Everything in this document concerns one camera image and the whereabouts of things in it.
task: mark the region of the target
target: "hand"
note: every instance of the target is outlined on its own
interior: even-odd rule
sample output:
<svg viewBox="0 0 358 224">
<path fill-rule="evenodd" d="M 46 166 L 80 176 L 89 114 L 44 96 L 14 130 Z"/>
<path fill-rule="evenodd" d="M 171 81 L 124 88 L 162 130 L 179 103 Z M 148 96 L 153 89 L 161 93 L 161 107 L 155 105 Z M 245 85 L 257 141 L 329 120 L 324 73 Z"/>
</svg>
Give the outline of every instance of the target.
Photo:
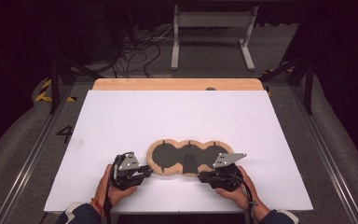
<svg viewBox="0 0 358 224">
<path fill-rule="evenodd" d="M 254 218 L 257 222 L 260 222 L 269 213 L 269 209 L 258 198 L 257 191 L 255 190 L 255 184 L 251 177 L 246 174 L 245 170 L 241 166 L 238 166 L 238 169 L 241 171 L 243 181 L 245 181 L 246 185 L 249 187 L 249 190 L 252 192 L 253 200 L 257 203 L 257 206 L 253 207 Z M 249 207 L 249 199 L 248 196 L 242 191 L 243 188 L 245 188 L 245 186 L 241 185 L 240 188 L 237 188 L 232 192 L 229 192 L 225 189 L 216 189 L 216 193 L 224 198 L 234 201 L 238 207 L 246 210 Z"/>
<path fill-rule="evenodd" d="M 103 177 L 101 178 L 98 188 L 95 192 L 95 197 L 94 197 L 95 201 L 90 203 L 95 208 L 95 210 L 97 210 L 97 212 L 100 213 L 100 215 L 101 212 L 99 211 L 95 203 L 98 203 L 101 207 L 103 207 L 105 193 L 106 193 L 106 185 L 107 182 L 109 181 L 109 174 L 111 168 L 112 168 L 112 164 L 106 166 Z M 131 187 L 129 189 L 121 191 L 111 186 L 109 188 L 108 196 L 112 206 L 113 207 L 116 206 L 123 198 L 132 195 L 136 190 L 137 190 L 136 187 Z"/>
<path fill-rule="evenodd" d="M 249 189 L 251 190 L 252 196 L 255 200 L 257 198 L 257 192 L 255 190 L 255 185 L 254 185 L 251 177 L 246 174 L 245 170 L 241 166 L 238 166 L 238 169 L 240 170 L 240 172 L 243 176 L 243 180 L 245 181 L 245 183 L 248 185 Z M 241 185 L 240 188 L 237 188 L 231 192 L 229 192 L 225 189 L 216 189 L 215 191 L 217 194 L 219 194 L 223 198 L 232 200 L 238 207 L 242 208 L 243 210 L 246 210 L 249 207 L 249 199 L 248 199 L 248 196 L 246 195 L 246 193 L 242 191 L 242 189 L 244 189 L 244 188 L 245 188 L 245 186 Z"/>
</svg>

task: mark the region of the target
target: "wooden table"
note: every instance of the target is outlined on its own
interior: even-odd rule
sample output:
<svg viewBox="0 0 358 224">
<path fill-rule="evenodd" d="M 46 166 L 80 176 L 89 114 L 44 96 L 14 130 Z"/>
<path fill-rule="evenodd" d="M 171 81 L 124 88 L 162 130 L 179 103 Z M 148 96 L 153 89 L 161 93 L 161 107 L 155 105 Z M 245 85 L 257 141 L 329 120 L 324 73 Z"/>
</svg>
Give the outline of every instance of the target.
<svg viewBox="0 0 358 224">
<path fill-rule="evenodd" d="M 100 78 L 94 91 L 262 91 L 257 78 Z"/>
</svg>

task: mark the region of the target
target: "white board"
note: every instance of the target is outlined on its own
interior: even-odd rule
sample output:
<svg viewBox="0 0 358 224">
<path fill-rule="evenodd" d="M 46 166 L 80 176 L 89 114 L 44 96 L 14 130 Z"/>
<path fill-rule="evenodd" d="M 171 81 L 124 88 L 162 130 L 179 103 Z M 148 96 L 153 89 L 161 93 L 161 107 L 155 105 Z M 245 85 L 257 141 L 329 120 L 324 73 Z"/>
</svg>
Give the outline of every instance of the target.
<svg viewBox="0 0 358 224">
<path fill-rule="evenodd" d="M 312 204 L 265 91 L 89 91 L 45 211 L 89 203 L 108 163 L 146 151 L 159 139 L 222 141 L 248 156 L 242 165 L 269 207 Z M 120 214 L 240 212 L 196 177 L 151 175 L 114 208 Z"/>
</svg>

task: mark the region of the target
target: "person's right hand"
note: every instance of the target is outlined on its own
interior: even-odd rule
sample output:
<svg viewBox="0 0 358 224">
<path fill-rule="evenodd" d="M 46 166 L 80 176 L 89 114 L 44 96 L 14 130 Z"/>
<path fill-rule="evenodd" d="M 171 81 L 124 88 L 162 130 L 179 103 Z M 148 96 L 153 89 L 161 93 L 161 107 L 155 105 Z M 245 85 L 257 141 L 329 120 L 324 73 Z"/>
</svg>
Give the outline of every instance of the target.
<svg viewBox="0 0 358 224">
<path fill-rule="evenodd" d="M 243 181 L 252 192 L 254 202 L 257 203 L 257 205 L 254 206 L 254 218 L 257 222 L 260 222 L 269 213 L 269 209 L 258 198 L 257 191 L 255 190 L 255 184 L 251 177 L 246 174 L 245 170 L 241 166 L 238 166 L 238 169 L 241 171 Z M 244 188 L 245 186 L 241 185 L 240 188 L 237 188 L 232 192 L 229 192 L 225 189 L 216 189 L 216 193 L 224 198 L 232 200 L 238 207 L 246 210 L 249 207 L 249 199 L 248 196 L 242 191 Z"/>
<path fill-rule="evenodd" d="M 252 196 L 255 200 L 257 198 L 257 192 L 255 190 L 255 185 L 254 185 L 251 177 L 246 174 L 245 170 L 241 166 L 238 166 L 238 169 L 241 171 L 243 180 L 248 185 L 249 189 L 252 192 Z M 249 207 L 249 199 L 248 199 L 248 196 L 246 195 L 246 193 L 244 193 L 242 190 L 244 188 L 245 188 L 245 186 L 241 185 L 240 188 L 237 188 L 231 192 L 229 192 L 225 189 L 216 189 L 215 191 L 217 194 L 219 194 L 223 198 L 232 200 L 238 207 L 242 208 L 243 210 L 246 210 Z"/>
</svg>

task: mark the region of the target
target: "sleeve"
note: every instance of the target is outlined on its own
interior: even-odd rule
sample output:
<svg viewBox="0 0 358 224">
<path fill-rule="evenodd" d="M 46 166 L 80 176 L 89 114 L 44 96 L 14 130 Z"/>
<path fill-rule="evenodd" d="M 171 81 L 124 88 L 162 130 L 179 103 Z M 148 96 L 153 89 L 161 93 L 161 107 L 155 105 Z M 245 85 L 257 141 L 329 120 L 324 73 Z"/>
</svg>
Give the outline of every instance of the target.
<svg viewBox="0 0 358 224">
<path fill-rule="evenodd" d="M 57 218 L 56 224 L 101 224 L 101 217 L 89 203 L 72 203 Z"/>
<path fill-rule="evenodd" d="M 261 221 L 260 224 L 298 224 L 299 219 L 285 210 L 272 210 Z"/>
</svg>

